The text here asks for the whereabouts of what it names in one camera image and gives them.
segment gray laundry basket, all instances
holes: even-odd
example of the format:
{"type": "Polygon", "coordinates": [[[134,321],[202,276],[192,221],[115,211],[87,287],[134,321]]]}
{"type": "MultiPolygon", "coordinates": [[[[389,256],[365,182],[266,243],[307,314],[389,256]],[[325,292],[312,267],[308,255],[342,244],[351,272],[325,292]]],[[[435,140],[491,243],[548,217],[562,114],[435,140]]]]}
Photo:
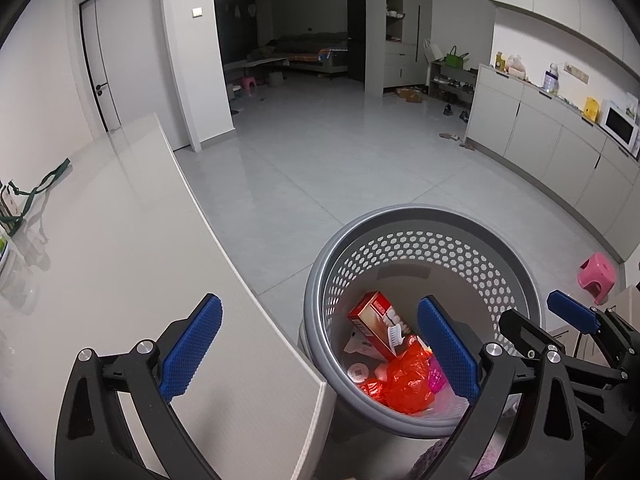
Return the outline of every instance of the gray laundry basket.
{"type": "Polygon", "coordinates": [[[530,272],[509,245],[471,218],[407,204],[373,211],[343,227],[312,267],[301,339],[349,416],[400,436],[449,436],[466,404],[452,392],[451,399],[438,394],[434,409],[403,415],[372,400],[348,378],[342,349],[353,325],[346,314],[371,290],[381,290],[416,332],[418,301],[433,294],[453,319],[511,354],[516,351],[498,328],[502,312],[515,308],[545,327],[530,272]]]}

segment blue gripper pad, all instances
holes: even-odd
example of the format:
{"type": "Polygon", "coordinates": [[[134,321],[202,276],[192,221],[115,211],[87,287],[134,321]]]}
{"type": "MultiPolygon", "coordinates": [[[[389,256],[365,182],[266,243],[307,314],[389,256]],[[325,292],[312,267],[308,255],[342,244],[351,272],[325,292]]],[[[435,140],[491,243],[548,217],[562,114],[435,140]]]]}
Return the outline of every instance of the blue gripper pad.
{"type": "Polygon", "coordinates": [[[595,334],[600,330],[596,314],[573,298],[569,298],[564,292],[550,292],[546,298],[546,306],[583,334],[595,334]]]}
{"type": "Polygon", "coordinates": [[[418,304],[418,326],[454,393],[475,403],[480,396],[478,364],[429,298],[418,304]]]}
{"type": "Polygon", "coordinates": [[[222,302],[211,296],[162,362],[160,394],[171,402],[183,394],[222,324],[222,302]]]}

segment purple cloth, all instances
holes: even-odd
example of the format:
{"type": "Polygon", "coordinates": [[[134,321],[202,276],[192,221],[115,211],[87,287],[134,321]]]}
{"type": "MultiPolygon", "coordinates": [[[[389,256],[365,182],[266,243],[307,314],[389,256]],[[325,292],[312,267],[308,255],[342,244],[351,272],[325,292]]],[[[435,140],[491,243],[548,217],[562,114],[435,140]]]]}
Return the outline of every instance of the purple cloth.
{"type": "MultiPolygon", "coordinates": [[[[445,444],[447,443],[448,438],[441,438],[437,441],[433,446],[431,446],[415,463],[415,465],[411,468],[411,471],[404,477],[403,480],[416,480],[420,478],[420,476],[427,470],[427,468],[436,460],[436,457],[440,454],[445,444]]],[[[474,476],[478,476],[482,473],[486,473],[487,471],[491,471],[498,462],[498,458],[500,458],[500,452],[495,449],[494,446],[489,444],[484,455],[480,459],[478,466],[476,466],[476,470],[474,471],[474,476]]]]}

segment microwave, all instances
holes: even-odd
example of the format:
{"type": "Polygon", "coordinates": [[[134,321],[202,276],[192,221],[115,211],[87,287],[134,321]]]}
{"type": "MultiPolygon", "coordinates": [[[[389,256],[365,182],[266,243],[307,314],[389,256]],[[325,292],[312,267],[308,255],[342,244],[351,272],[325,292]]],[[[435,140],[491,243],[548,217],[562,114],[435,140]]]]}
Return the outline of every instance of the microwave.
{"type": "Polygon", "coordinates": [[[638,136],[638,126],[636,122],[618,108],[615,103],[612,101],[602,102],[602,108],[598,115],[598,124],[629,153],[633,156],[638,154],[638,150],[634,150],[636,137],[638,136]]]}

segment yellow box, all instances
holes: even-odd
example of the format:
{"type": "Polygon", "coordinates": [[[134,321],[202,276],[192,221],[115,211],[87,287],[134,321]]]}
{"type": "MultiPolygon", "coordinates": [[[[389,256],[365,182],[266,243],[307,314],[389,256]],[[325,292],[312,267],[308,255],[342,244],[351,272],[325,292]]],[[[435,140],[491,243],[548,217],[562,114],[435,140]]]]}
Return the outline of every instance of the yellow box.
{"type": "Polygon", "coordinates": [[[595,122],[598,118],[598,110],[600,110],[600,105],[596,99],[587,97],[587,103],[584,105],[584,116],[595,122]]]}

